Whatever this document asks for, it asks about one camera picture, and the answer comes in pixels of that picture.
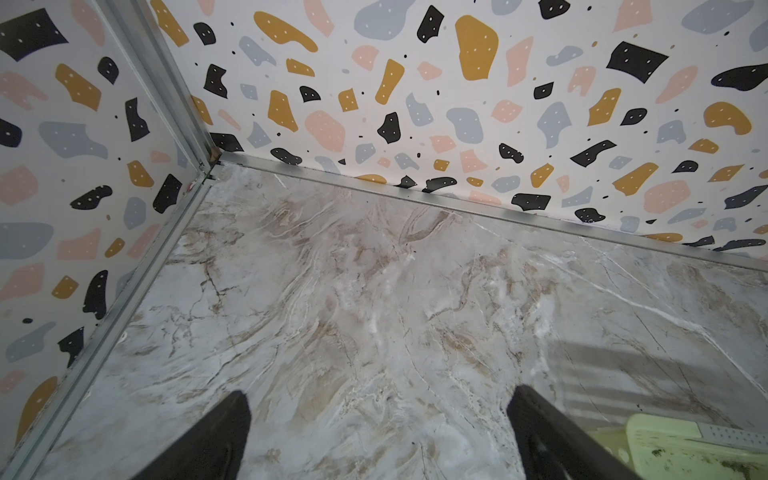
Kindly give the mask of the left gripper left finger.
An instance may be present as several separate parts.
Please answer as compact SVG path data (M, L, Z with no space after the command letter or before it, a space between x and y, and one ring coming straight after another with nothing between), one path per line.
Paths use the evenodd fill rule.
M233 391L133 479L236 479L250 424L247 396Z

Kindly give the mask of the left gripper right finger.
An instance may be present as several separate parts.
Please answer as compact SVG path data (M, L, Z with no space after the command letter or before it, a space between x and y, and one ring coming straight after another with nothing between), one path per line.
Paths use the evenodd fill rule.
M638 477L528 385L515 387L506 414L527 479Z

